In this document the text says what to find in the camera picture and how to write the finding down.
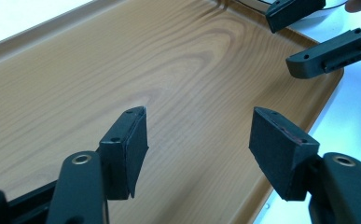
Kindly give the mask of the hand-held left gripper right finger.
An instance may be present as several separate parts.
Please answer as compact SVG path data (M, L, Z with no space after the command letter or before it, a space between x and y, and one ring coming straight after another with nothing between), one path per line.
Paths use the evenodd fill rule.
M261 171L286 201L303 201L308 164L320 144L279 112L255 107L249 149Z

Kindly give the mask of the wood-grain tray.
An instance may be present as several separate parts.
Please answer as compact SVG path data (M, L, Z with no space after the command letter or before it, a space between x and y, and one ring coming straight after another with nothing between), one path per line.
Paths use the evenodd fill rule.
M253 110L310 129L341 72L289 75L312 45L231 0L96 0L0 42L0 189L16 198L144 106L149 149L114 224L253 224L271 193Z

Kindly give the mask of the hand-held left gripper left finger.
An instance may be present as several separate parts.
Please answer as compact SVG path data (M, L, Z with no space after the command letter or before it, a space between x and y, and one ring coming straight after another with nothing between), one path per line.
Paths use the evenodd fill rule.
M98 147L108 200L134 197L147 151L146 108L137 106L124 111Z

